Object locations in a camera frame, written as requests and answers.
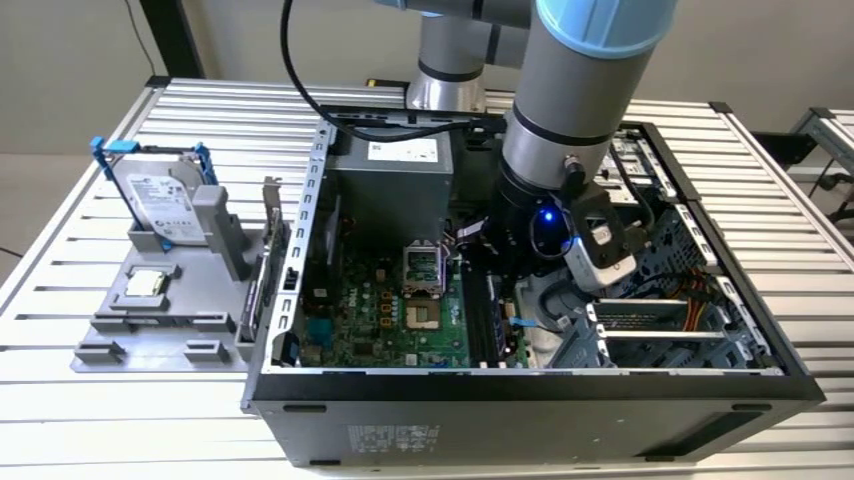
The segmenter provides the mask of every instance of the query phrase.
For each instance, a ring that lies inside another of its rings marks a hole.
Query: label sticker
[[[169,176],[133,173],[125,178],[153,231],[174,244],[204,242],[184,184]]]
[[[405,142],[368,143],[368,160],[385,162],[438,163],[438,147],[434,138],[416,138]]]
[[[438,425],[348,425],[354,453],[429,453],[438,441]]]

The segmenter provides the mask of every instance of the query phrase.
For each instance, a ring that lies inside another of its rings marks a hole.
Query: aluminum workbench
[[[809,135],[841,168],[854,172],[854,110],[811,108],[791,133]]]
[[[401,107],[392,88],[313,88],[321,103]],[[500,112],[512,95],[489,95]],[[328,476],[854,478],[854,251],[737,119],[708,104],[632,102],[657,125],[729,247],[817,377],[827,402],[699,464],[336,469]],[[113,138],[210,147],[229,210],[260,228],[264,176],[302,183],[316,115],[282,85],[146,87]],[[75,374],[71,349],[129,248],[126,209],[86,170],[0,290],[0,478],[301,478],[264,423],[240,413],[242,374]]]

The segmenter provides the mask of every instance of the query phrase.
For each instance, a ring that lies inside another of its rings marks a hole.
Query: blue clip
[[[118,155],[136,153],[138,150],[138,142],[134,140],[113,140],[109,145],[106,145],[106,152]]]
[[[133,217],[133,229],[142,230],[142,222],[140,222],[138,217],[136,216],[133,207],[130,207],[130,201],[127,200],[127,197],[123,195],[123,191],[121,191],[121,185],[118,185],[118,182],[115,181],[115,175],[111,173],[111,167],[109,166],[109,161],[106,160],[106,154],[103,153],[103,137],[91,138],[91,141],[89,142],[89,149],[91,151],[91,157],[94,158],[94,163],[97,163],[97,166],[101,167],[101,171],[103,172],[103,176],[106,177],[106,180],[109,180],[115,185],[115,190],[118,190],[118,196],[121,197],[121,201],[123,202],[125,207],[127,207],[127,211],[130,212],[130,217]]]
[[[201,142],[198,142],[196,146],[192,147],[192,151],[196,155],[198,155],[198,163],[201,164],[201,175],[204,176],[204,183],[208,185],[218,185],[216,173],[213,173],[210,150],[208,150],[208,147],[205,147]]]
[[[530,328],[538,327],[538,323],[536,323],[536,320],[524,320],[518,317],[512,317],[509,319],[509,325],[517,325],[520,327],[530,327]]]

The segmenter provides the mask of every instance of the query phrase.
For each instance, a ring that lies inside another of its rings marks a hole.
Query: open computer tower
[[[563,259],[484,260],[500,117],[336,115],[485,127],[376,144],[318,124],[244,395],[296,466],[695,461],[823,399],[653,125],[621,125],[595,173],[655,225],[591,292]],[[544,248],[552,223],[526,225]]]

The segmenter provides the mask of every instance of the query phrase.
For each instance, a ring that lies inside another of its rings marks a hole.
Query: motherboard
[[[470,366],[460,259],[433,262],[420,251],[404,255],[400,251],[344,253],[336,305],[325,310],[325,316],[312,315],[305,320],[302,366]],[[441,273],[436,275],[429,270],[438,265]],[[409,293],[406,276],[442,279],[444,293]],[[508,365],[525,366],[525,355],[524,348],[518,349]]]

